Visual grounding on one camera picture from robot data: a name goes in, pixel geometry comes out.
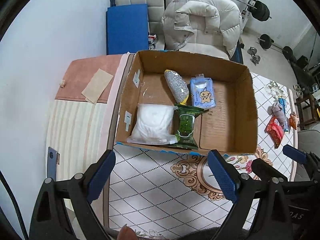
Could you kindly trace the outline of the person's left hand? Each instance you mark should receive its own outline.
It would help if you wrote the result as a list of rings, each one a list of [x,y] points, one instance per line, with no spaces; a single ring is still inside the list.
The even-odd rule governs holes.
[[[117,235],[117,240],[138,240],[138,237],[130,227],[124,225]]]

